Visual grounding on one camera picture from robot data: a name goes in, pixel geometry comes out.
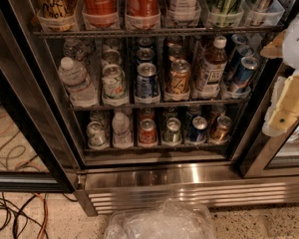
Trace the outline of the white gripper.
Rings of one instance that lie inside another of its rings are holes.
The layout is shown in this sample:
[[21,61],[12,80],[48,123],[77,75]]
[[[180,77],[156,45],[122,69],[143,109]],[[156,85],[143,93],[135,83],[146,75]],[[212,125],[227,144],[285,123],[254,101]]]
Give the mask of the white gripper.
[[[282,58],[286,65],[299,70],[299,13],[287,30],[265,45],[260,55],[267,59]],[[262,132],[268,136],[285,133],[299,119],[299,71],[290,77],[278,77],[267,109]]]

